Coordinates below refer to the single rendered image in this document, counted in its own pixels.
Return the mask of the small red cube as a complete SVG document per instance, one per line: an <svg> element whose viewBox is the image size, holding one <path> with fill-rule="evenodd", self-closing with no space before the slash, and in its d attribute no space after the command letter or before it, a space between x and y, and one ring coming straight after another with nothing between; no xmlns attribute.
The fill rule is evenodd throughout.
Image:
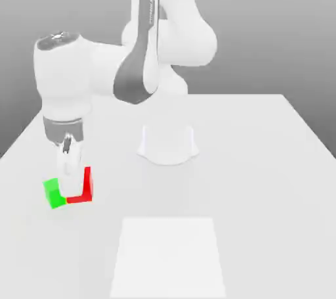
<svg viewBox="0 0 336 299"><path fill-rule="evenodd" d="M75 204L82 202L91 202L93 200L93 179L91 167L87 166L84 170L83 177L83 192L79 196L66 197L67 204Z"/></svg>

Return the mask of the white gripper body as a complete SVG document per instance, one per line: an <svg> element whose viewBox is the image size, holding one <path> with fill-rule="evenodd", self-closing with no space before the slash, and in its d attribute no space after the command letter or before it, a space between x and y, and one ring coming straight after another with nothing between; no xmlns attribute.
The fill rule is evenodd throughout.
<svg viewBox="0 0 336 299"><path fill-rule="evenodd" d="M84 166L81 161L82 143L64 139L56 152L57 178L64 197L79 196L83 191Z"/></svg>

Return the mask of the small green cube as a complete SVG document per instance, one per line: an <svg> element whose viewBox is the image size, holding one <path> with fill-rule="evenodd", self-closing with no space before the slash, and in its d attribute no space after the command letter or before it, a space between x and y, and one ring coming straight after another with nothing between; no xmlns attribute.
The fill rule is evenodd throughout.
<svg viewBox="0 0 336 299"><path fill-rule="evenodd" d="M53 178L43 182L45 196L52 209L66 205L66 198L60 194L58 179Z"/></svg>

